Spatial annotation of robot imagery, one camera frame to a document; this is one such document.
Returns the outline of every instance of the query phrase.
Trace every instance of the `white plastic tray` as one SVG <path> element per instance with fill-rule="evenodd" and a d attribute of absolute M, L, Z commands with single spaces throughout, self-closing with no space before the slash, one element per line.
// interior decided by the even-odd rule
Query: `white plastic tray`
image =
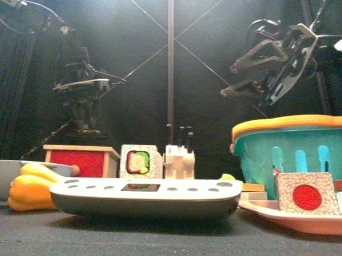
<path fill-rule="evenodd" d="M 275 200 L 240 200 L 238 207 L 296 231 L 321 235 L 342 235 L 342 215 L 288 213 L 279 210 Z"/>

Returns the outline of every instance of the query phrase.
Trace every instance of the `black table surface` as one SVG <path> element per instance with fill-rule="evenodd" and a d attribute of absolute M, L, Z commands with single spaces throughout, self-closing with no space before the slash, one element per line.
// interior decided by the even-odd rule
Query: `black table surface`
<path fill-rule="evenodd" d="M 90 219 L 0 203 L 0 255 L 342 255 L 342 236 L 296 232 L 237 209 L 210 221 Z"/>

